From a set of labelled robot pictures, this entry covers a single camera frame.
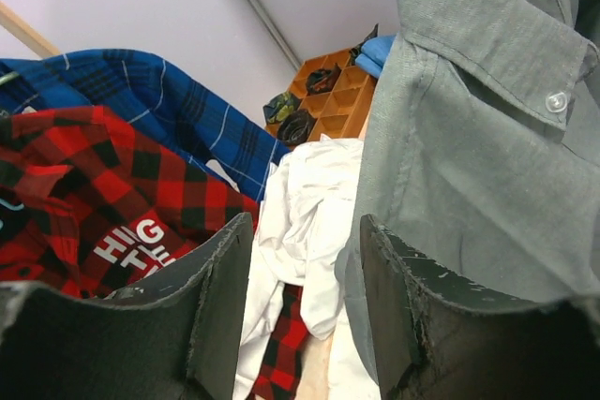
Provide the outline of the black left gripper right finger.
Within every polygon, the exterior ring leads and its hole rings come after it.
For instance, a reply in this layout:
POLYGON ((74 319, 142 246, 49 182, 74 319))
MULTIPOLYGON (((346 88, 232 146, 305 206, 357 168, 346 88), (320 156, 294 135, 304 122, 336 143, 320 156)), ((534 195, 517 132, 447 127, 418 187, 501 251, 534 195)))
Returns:
POLYGON ((384 399, 595 399, 599 300, 537 304, 479 285, 372 215, 360 253, 384 399))

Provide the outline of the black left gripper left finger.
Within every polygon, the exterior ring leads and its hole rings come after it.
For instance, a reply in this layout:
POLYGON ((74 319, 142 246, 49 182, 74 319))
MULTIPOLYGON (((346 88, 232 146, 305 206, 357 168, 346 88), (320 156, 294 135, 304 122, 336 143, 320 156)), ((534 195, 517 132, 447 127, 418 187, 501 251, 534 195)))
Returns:
POLYGON ((229 399, 245 310, 250 214, 105 299, 1 286, 5 399, 229 399))

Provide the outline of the grey button shirt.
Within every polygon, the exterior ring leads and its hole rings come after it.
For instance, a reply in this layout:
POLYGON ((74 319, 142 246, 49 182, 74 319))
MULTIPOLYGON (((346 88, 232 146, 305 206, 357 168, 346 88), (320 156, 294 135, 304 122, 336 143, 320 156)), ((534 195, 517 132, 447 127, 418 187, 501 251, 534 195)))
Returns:
POLYGON ((381 398, 360 253, 366 215, 486 288, 537 304, 599 300, 599 0, 397 9, 336 264, 381 398))

